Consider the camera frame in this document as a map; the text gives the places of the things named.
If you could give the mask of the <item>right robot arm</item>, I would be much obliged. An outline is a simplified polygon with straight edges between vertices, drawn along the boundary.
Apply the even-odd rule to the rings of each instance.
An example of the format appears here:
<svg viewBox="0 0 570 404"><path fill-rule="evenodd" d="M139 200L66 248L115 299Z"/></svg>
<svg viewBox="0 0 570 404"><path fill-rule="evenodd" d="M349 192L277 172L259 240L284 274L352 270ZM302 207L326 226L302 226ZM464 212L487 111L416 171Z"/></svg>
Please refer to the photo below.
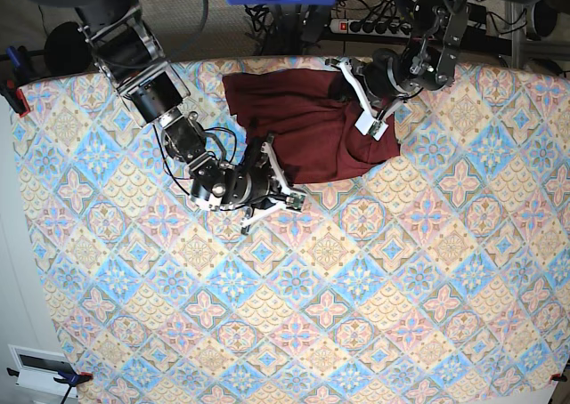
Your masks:
<svg viewBox="0 0 570 404"><path fill-rule="evenodd" d="M269 214L302 209L305 193L285 177L273 150L272 134L253 140L235 165L215 131L203 128L196 112L181 111L183 96L170 78L171 63L144 22L139 0L29 1L75 9L78 31L96 67L118 95L131 101L153 126L163 159L186 165L191 188L184 194L200 209L243 209L242 233Z"/></svg>

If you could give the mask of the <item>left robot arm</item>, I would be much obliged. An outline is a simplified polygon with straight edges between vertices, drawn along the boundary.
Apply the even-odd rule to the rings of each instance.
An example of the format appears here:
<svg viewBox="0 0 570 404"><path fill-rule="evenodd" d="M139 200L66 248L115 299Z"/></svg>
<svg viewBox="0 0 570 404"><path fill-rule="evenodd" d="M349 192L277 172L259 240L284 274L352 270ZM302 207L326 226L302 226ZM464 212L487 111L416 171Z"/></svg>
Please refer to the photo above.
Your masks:
<svg viewBox="0 0 570 404"><path fill-rule="evenodd" d="M402 53L379 48L371 61L328 60L339 70L343 86L374 118L421 91L438 91L454 82L461 40L468 27L468 0L393 0L396 11L411 26ZM503 0L530 4L540 0Z"/></svg>

